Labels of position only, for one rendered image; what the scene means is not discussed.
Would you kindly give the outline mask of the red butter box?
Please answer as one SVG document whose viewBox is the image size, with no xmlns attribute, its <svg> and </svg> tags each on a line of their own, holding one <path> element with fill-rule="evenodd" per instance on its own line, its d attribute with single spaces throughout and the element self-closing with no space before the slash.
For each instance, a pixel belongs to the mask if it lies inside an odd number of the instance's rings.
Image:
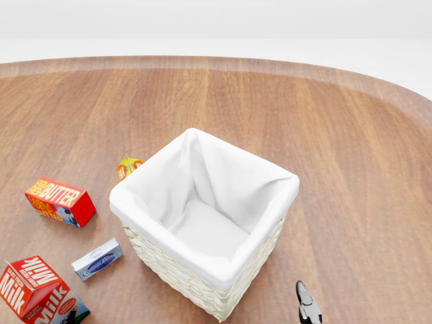
<svg viewBox="0 0 432 324">
<path fill-rule="evenodd" d="M 87 191 L 46 177 L 24 194 L 40 215 L 74 227 L 86 225 L 96 211 Z"/>
</svg>

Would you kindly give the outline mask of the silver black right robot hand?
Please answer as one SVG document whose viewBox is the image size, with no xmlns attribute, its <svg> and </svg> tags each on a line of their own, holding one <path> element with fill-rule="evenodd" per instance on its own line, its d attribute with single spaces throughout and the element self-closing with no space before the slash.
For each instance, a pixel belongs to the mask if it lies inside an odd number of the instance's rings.
<svg viewBox="0 0 432 324">
<path fill-rule="evenodd" d="M 301 280 L 296 282 L 296 295 L 300 324 L 323 324 L 321 310 Z"/>
</svg>

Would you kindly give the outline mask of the orange juice carton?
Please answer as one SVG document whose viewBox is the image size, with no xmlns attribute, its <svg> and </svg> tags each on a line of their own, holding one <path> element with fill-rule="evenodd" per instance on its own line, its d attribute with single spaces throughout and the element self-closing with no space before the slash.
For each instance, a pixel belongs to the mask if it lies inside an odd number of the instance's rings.
<svg viewBox="0 0 432 324">
<path fill-rule="evenodd" d="M 133 159 L 126 155 L 126 157 L 116 167 L 116 174 L 119 182 L 123 181 L 131 173 L 136 171 L 142 164 L 143 161 L 140 159 Z"/>
</svg>

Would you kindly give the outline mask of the red milk carton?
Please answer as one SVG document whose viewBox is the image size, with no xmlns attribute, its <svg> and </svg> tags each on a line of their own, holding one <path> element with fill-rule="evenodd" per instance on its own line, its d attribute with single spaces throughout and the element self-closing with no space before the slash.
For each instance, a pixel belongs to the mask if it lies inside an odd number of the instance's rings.
<svg viewBox="0 0 432 324">
<path fill-rule="evenodd" d="M 81 324 L 90 310 L 38 255 L 6 262 L 0 297 L 25 324 Z"/>
</svg>

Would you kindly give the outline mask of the white lined wicker basket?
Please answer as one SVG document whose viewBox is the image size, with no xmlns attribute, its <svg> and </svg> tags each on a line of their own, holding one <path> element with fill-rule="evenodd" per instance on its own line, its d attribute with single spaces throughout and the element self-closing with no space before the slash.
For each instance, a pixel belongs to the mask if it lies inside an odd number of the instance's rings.
<svg viewBox="0 0 432 324">
<path fill-rule="evenodd" d="M 226 320 L 273 251 L 298 176 L 190 128 L 111 191 L 139 259 Z"/>
</svg>

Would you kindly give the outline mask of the grey cream cheese box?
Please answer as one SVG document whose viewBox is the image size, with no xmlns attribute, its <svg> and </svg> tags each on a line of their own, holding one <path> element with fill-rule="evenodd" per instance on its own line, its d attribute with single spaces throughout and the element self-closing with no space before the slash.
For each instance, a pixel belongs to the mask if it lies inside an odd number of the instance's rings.
<svg viewBox="0 0 432 324">
<path fill-rule="evenodd" d="M 84 255 L 71 266 L 78 277 L 85 281 L 123 256 L 116 238 L 112 238 L 90 253 Z"/>
</svg>

